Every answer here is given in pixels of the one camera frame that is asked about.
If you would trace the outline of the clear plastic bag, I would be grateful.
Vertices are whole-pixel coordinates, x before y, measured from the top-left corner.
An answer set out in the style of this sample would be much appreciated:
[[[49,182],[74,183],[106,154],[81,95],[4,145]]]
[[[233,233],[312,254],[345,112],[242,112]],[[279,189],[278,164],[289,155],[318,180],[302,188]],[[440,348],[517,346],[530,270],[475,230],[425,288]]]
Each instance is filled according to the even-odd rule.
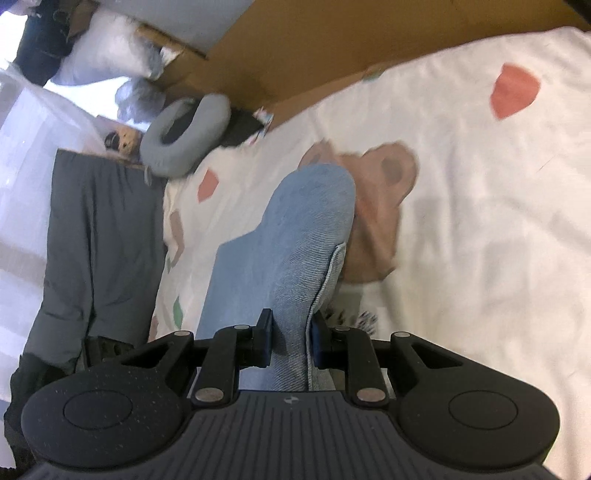
[[[163,109],[166,95],[144,78],[132,78],[115,93],[117,118],[121,122],[149,123]]]

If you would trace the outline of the cream bear print bedsheet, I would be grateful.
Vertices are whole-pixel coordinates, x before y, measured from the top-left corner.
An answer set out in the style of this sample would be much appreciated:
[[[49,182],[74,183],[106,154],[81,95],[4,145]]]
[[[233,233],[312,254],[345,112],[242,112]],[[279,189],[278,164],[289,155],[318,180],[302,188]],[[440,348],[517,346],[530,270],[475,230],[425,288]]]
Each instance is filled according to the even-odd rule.
[[[252,145],[219,148],[164,194],[168,255],[150,335],[197,328],[219,245],[328,141],[417,158],[397,267],[342,285],[335,319],[407,330],[548,394],[547,467],[590,475],[590,36],[572,27],[444,50],[341,89]]]

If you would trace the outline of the black clothing pile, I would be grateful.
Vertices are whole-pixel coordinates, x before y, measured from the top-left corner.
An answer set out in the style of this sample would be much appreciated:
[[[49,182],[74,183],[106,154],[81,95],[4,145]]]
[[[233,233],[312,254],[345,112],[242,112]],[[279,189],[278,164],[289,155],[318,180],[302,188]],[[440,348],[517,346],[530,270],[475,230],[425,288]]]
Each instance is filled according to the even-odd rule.
[[[10,379],[11,401],[4,413],[4,436],[15,460],[14,468],[1,468],[2,479],[17,479],[35,466],[21,426],[24,406],[42,387],[78,371],[133,350],[131,344],[105,337],[87,337],[77,358],[64,364],[50,364],[33,353],[24,353]]]

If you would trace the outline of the light blue denim pants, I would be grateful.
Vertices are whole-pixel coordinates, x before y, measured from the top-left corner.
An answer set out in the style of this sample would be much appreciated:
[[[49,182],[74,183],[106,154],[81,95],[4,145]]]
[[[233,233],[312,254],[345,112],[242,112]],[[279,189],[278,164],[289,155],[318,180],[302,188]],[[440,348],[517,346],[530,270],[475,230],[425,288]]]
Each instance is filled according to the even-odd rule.
[[[243,373],[243,389],[334,389],[331,374],[312,360],[310,323],[335,292],[355,201],[355,183],[345,168],[298,169],[277,186],[256,229],[217,249],[198,338],[252,325],[264,309],[273,312],[270,366]]]

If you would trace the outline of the dark grey quilt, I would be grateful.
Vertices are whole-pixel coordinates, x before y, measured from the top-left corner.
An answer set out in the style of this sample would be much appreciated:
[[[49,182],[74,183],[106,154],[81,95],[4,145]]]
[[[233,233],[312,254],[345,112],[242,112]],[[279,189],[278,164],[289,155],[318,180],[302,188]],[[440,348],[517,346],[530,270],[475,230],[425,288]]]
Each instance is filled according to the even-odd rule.
[[[111,159],[57,152],[43,299],[25,353],[72,371],[87,337],[146,342],[166,256],[165,185]]]

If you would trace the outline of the grey neck pillow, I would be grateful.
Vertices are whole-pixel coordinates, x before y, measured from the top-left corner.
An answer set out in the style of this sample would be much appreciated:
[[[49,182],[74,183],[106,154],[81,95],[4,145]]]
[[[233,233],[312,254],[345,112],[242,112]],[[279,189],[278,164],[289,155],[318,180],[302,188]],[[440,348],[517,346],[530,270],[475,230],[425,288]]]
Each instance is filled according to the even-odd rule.
[[[140,142],[140,161],[155,176],[180,178],[214,149],[228,128],[231,107],[223,94],[182,98],[166,107]]]

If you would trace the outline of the black cloth under pillow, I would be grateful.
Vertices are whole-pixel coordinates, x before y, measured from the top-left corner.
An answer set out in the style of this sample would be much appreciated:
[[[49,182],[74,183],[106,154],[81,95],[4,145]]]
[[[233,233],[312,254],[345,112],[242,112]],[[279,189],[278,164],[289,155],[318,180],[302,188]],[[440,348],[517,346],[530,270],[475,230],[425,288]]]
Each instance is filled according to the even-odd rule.
[[[219,146],[239,146],[252,137],[253,134],[262,131],[263,127],[263,122],[256,119],[252,111],[232,108],[228,128],[222,134]]]

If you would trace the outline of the teddy bear plush toy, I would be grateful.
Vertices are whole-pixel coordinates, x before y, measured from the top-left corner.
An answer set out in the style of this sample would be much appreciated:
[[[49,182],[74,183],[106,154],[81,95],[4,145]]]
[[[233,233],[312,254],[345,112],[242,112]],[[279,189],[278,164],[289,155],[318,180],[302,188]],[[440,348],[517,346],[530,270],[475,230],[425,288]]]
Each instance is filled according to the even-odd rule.
[[[139,156],[142,134],[134,129],[120,129],[108,133],[104,139],[105,148],[119,157],[135,161]]]

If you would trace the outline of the brown cardboard sheet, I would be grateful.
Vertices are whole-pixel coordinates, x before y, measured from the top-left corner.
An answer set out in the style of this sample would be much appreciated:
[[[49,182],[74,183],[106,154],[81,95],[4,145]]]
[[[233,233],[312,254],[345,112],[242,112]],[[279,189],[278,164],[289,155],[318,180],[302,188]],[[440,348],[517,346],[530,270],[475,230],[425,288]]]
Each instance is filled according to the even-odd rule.
[[[169,102],[222,93],[287,121],[367,73],[487,37],[590,27],[587,1],[256,1],[203,54],[147,25],[176,53],[155,84]]]

